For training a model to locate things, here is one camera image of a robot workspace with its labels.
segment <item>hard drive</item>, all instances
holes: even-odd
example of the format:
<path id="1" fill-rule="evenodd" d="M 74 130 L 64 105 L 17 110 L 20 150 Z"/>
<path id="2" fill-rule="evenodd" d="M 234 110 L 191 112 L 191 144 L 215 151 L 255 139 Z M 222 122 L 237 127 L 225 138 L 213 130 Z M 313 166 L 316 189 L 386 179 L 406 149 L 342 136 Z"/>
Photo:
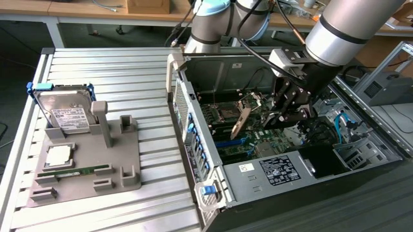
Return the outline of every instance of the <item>hard drive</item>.
<path id="1" fill-rule="evenodd" d="M 60 85 L 40 83 L 27 90 L 44 113 L 50 127 L 62 128 L 66 134 L 90 131 L 90 125 L 98 123 L 91 107 L 94 96 L 92 85 Z"/>

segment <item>gray device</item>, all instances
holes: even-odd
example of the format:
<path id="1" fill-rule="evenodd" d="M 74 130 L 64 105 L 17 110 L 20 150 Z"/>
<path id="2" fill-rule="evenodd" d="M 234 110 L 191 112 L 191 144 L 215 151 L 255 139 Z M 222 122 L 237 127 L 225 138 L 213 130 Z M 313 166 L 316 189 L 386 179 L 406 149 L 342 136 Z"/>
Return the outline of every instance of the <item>gray device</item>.
<path id="1" fill-rule="evenodd" d="M 358 92 L 369 106 L 397 104 L 397 100 L 412 90 L 413 79 L 398 72 L 380 72 L 374 81 Z"/>
<path id="2" fill-rule="evenodd" d="M 226 163 L 226 157 L 215 146 L 217 134 L 210 130 L 210 116 L 203 112 L 202 102 L 210 96 L 215 105 L 218 96 L 229 98 L 231 92 L 243 89 L 251 72 L 262 64 L 254 57 L 241 54 L 187 55 L 185 60 L 177 74 L 171 114 L 181 132 L 178 140 L 203 231 L 226 231 L 342 194 L 401 163 L 402 156 L 389 145 L 388 137 L 378 131 L 368 131 L 365 125 L 353 131 L 353 135 L 365 135 L 356 142 L 334 147 L 289 148 L 278 154 L 262 142 L 254 145 L 255 158 Z M 247 89 L 270 94 L 269 83 L 271 72 L 263 72 L 262 80 L 258 78 Z M 334 96 L 316 104 L 317 112 L 332 123 L 342 109 L 352 119 L 358 122 L 366 120 L 357 113 L 360 108 L 354 110 L 350 97 L 341 88 L 332 85 L 330 90 Z"/>

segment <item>power supply label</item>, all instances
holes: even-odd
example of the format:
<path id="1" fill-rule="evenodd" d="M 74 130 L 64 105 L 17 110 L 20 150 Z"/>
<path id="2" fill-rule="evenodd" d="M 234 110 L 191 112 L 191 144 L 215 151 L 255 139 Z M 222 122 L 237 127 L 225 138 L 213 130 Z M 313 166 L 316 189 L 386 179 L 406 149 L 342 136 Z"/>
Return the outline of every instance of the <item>power supply label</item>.
<path id="1" fill-rule="evenodd" d="M 299 174 L 287 156 L 259 161 L 266 178 L 273 186 L 299 180 Z"/>

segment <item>motherboard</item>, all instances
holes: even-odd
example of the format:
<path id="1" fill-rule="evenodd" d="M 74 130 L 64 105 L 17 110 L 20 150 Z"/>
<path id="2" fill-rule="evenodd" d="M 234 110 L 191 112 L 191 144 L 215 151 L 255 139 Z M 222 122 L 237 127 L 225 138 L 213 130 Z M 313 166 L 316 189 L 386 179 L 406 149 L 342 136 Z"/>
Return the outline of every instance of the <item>motherboard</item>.
<path id="1" fill-rule="evenodd" d="M 201 105 L 217 150 L 225 164 L 269 157 L 293 146 L 282 130 L 265 130 L 265 98 L 250 92 L 238 101 Z"/>

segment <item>floor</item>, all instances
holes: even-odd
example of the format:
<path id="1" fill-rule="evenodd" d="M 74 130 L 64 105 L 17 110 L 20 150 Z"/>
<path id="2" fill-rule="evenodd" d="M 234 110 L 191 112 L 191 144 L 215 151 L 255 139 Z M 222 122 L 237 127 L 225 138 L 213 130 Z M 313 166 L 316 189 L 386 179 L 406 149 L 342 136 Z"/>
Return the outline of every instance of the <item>floor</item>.
<path id="1" fill-rule="evenodd" d="M 60 24 L 63 38 L 68 48 L 76 47 L 162 47 L 171 28 L 123 26 L 124 35 L 115 31 L 115 25 L 94 25 L 99 35 L 88 35 L 84 24 Z M 269 31 L 257 42 L 259 46 L 282 46 L 298 44 L 291 33 L 278 33 L 277 39 L 270 38 Z M 190 31 L 186 31 L 181 43 L 185 43 Z M 27 94 L 25 84 L 34 78 L 42 48 L 54 47 L 47 27 L 36 22 L 0 21 L 0 122 L 8 130 L 0 140 L 0 146 L 13 140 Z M 230 44 L 223 38 L 222 46 Z M 7 164 L 12 144 L 0 148 L 0 169 Z"/>

